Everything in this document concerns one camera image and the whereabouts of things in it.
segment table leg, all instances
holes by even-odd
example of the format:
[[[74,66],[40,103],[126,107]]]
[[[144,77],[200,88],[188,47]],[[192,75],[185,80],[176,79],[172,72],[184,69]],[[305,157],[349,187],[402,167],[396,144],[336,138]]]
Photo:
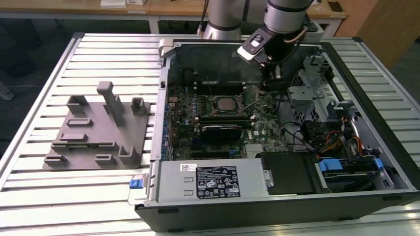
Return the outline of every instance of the table leg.
[[[340,27],[342,19],[330,19],[330,23],[328,24],[325,28],[325,32],[322,37],[333,37],[336,34],[336,31]]]
[[[146,16],[146,20],[149,22],[150,33],[158,34],[158,16]]]

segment wooden table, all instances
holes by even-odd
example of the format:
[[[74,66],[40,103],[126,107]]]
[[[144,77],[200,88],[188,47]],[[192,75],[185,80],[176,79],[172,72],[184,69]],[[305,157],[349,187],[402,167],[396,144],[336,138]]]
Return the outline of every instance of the wooden table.
[[[101,9],[100,0],[0,0],[2,18],[92,19],[92,20],[146,20],[150,33],[158,33],[160,20],[198,21],[202,0],[148,0],[144,6],[126,5],[126,8]],[[324,0],[308,10],[310,19],[326,24],[324,36],[333,36],[344,12],[333,12]]]

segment sticker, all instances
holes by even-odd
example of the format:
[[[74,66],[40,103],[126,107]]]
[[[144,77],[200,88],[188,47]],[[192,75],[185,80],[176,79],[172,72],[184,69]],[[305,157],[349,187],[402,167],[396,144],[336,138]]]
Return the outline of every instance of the sticker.
[[[145,11],[126,11],[129,14],[145,14]]]
[[[197,164],[180,164],[180,171],[196,171]]]
[[[236,166],[196,167],[197,198],[236,198],[241,196]]]

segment motherboard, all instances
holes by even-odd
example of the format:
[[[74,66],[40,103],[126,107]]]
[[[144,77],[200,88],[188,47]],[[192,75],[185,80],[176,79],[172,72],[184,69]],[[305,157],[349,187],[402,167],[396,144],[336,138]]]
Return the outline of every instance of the motherboard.
[[[277,100],[256,85],[168,88],[173,160],[254,158],[286,151]]]

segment chip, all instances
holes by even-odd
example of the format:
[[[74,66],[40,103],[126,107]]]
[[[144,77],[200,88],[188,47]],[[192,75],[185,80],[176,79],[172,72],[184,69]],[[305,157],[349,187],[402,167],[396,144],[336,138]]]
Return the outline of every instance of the chip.
[[[217,108],[222,111],[232,111],[236,109],[234,101],[232,98],[221,98],[217,101]]]

